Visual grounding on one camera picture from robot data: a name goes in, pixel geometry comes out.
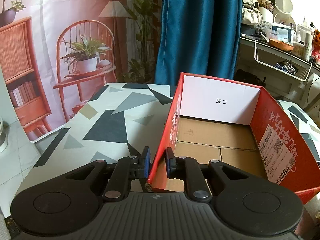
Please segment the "red strawberry cardboard box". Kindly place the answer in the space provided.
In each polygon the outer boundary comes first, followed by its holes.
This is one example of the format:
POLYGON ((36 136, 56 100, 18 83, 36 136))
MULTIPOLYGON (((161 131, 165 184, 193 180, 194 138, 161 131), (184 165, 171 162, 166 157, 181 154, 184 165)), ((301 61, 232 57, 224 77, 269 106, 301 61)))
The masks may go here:
POLYGON ((165 150, 207 164, 216 159, 295 192, 319 193, 319 128, 297 104, 260 86, 182 73, 147 186, 182 191, 169 181, 165 150))

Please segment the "geometric patterned tablecloth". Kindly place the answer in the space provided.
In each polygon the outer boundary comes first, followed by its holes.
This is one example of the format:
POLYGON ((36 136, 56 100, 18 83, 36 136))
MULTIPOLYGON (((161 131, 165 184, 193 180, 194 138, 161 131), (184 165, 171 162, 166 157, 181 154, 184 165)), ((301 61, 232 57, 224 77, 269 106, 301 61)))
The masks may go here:
POLYGON ((25 190, 103 159, 112 164, 144 147, 154 160, 177 87, 109 84, 69 120, 20 186, 25 190))

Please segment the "blue curtain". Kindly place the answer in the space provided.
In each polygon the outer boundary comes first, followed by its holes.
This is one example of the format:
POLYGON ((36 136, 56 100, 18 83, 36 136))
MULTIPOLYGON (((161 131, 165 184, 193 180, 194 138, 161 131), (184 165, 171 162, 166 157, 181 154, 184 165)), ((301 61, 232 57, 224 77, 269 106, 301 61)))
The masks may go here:
POLYGON ((162 0, 155 83, 177 85, 180 73, 232 79, 242 0, 162 0))

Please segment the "cluttered white vanity desk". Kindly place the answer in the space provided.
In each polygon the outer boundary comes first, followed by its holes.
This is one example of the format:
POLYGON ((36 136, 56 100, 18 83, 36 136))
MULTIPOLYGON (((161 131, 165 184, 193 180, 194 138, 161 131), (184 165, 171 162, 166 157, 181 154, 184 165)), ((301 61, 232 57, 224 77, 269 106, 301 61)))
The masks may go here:
POLYGON ((319 65, 313 62, 243 34, 237 68, 263 81, 275 98, 295 102, 307 111, 319 107, 319 65), (297 72, 289 74, 276 68, 282 61, 293 64, 297 72))

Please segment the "pink printed backdrop cloth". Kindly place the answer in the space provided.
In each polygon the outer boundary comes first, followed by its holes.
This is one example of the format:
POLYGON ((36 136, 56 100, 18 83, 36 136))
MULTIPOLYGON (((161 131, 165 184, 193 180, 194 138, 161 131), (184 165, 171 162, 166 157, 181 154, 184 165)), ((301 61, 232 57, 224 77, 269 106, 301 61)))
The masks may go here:
POLYGON ((161 0, 1 0, 1 72, 30 141, 109 82, 150 83, 161 0))

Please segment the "orange shallow dish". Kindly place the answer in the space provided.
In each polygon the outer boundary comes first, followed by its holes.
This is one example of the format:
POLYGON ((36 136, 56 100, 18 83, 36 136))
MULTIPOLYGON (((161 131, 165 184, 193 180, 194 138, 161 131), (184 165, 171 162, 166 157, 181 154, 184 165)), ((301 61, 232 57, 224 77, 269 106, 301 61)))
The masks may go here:
POLYGON ((268 42, 271 46, 274 46, 274 47, 276 47, 280 50, 283 50, 283 51, 293 51, 293 49, 294 49, 294 46, 292 46, 288 43, 285 43, 283 41, 278 41, 278 40, 275 40, 272 38, 269 38, 268 42))

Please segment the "cotton swab box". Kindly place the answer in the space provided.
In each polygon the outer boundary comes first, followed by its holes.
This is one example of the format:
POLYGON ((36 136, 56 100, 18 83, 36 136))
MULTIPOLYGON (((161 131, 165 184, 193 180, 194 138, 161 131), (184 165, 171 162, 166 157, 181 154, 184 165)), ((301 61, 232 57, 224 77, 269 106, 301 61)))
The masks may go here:
POLYGON ((303 57, 303 53, 304 53, 304 44, 300 43, 300 42, 295 42, 293 41, 293 50, 292 50, 292 54, 302 58, 303 57))

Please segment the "white bag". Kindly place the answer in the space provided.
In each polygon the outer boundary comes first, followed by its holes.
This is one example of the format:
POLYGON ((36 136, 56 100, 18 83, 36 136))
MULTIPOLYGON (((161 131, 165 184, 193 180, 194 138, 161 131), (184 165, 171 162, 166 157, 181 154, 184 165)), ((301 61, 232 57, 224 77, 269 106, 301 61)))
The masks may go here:
POLYGON ((249 9, 242 7, 242 20, 241 23, 245 25, 261 25, 263 16, 257 9, 249 9))

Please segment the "white brush holder cup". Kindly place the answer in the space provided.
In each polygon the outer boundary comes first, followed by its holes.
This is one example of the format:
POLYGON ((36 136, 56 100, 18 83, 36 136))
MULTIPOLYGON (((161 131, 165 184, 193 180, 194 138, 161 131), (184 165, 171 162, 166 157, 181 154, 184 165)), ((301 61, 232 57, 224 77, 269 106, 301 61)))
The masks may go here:
POLYGON ((258 2, 258 10, 262 14, 263 21, 272 23, 273 20, 273 0, 257 0, 258 2))

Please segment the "white cosmetic bottle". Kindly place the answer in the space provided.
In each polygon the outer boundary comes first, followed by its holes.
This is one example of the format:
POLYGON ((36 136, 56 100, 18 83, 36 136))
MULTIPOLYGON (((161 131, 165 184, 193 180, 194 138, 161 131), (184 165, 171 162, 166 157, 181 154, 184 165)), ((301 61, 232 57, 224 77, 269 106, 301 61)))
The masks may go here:
POLYGON ((310 61, 310 56, 312 52, 312 42, 313 42, 313 35, 312 33, 307 32, 305 35, 304 51, 303 51, 303 59, 305 61, 310 61))

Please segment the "orange artificial flowers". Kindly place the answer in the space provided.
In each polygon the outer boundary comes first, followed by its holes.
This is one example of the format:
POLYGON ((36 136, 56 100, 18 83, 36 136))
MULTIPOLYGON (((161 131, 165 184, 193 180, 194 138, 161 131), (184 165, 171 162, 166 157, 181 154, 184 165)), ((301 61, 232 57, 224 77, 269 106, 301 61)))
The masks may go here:
POLYGON ((316 58, 319 59, 320 33, 319 33, 319 30, 315 27, 315 25, 312 22, 310 23, 310 25, 313 28, 313 40, 312 40, 313 51, 312 51, 312 55, 313 55, 313 57, 316 57, 316 58))

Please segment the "white round mirror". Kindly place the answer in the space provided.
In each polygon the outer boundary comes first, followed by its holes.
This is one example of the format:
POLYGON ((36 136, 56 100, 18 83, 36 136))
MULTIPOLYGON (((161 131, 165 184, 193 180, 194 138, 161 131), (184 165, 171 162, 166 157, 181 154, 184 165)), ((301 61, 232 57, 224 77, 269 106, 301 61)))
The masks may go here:
POLYGON ((273 9, 273 25, 282 24, 296 30, 296 23, 291 17, 293 12, 293 4, 291 0, 274 0, 275 5, 273 9))

